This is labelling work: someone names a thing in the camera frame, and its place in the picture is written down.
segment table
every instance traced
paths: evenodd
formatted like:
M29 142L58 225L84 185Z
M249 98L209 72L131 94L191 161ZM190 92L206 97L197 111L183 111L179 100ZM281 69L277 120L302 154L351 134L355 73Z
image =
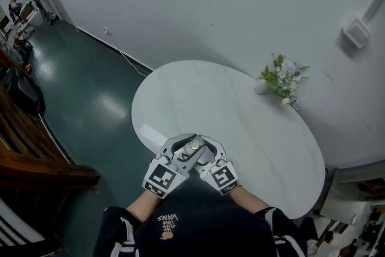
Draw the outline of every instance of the table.
M35 28L38 28L44 22L44 18L39 9L35 9L34 11L32 11L28 15L27 20L28 20L28 23Z
M321 151L302 118L256 80L205 61L166 64L139 86L132 123L142 143L158 153L165 140L196 133L219 141L241 185L289 218L315 204L324 183Z

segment flower vase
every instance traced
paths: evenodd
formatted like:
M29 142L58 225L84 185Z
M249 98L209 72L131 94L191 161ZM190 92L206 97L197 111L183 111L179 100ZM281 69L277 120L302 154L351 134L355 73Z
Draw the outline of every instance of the flower vase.
M269 84L267 83L267 80L260 77L257 79L257 83L255 85L254 91L256 94L263 94L269 87Z

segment white flowers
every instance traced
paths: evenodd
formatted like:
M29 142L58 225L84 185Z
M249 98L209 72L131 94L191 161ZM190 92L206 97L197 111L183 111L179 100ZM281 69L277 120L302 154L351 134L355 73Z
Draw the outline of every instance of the white flowers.
M290 99L289 98L284 98L281 103L282 103L282 105L290 104Z
M295 90L298 82L304 78L304 72L308 67L299 66L297 63L285 59L285 55L278 55L276 58L273 54L274 69L270 71L267 66L261 73L269 85L274 89L274 94L280 96L282 105L291 105L296 108L294 104L297 101Z
M284 71L281 70L281 71L278 71L277 76L279 79L283 80L286 75L285 75Z
M298 67L295 65L295 63L291 62L290 60L283 60L281 65L281 70L284 73L287 74L294 74L294 72L298 69Z

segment wooden banister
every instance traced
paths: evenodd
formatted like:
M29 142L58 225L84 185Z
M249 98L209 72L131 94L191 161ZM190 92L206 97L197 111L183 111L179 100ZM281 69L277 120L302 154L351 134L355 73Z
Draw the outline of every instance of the wooden banister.
M22 153L67 163L57 145L47 134L41 121L20 110L13 103L1 83L0 126L17 144Z
M1 149L0 186L35 189L90 188L100 175L88 166L45 161Z

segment glossy floor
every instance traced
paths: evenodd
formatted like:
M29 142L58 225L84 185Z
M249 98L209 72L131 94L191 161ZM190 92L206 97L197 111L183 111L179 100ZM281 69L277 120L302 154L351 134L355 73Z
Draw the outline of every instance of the glossy floor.
M103 210L126 207L142 192L152 153L134 132L131 103L144 77L65 22L41 26L30 42L49 127L75 163L102 175L99 193L83 191L73 198L58 228L66 248L60 256L92 256Z

